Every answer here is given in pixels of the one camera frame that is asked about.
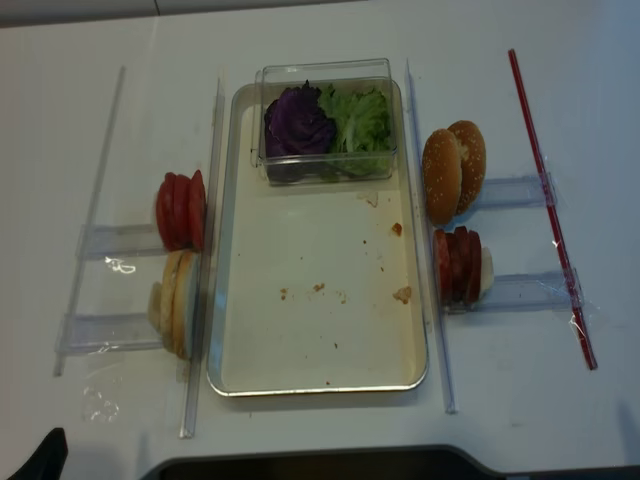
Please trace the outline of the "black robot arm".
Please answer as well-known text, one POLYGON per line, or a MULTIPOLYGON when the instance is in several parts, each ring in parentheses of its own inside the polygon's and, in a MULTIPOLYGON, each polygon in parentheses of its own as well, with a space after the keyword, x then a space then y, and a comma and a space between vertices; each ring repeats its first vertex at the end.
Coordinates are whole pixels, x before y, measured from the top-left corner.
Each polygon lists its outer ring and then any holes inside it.
POLYGON ((59 480, 68 456, 65 431, 52 429, 10 480, 59 480))

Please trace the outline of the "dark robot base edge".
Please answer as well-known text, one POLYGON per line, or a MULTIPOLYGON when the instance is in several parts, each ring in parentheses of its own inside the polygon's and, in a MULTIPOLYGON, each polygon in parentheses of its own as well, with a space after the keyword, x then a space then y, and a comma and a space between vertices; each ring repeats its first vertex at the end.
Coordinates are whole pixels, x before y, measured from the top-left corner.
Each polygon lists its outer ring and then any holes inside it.
POLYGON ((446 448, 373 448, 182 457, 145 479, 505 479, 446 448))

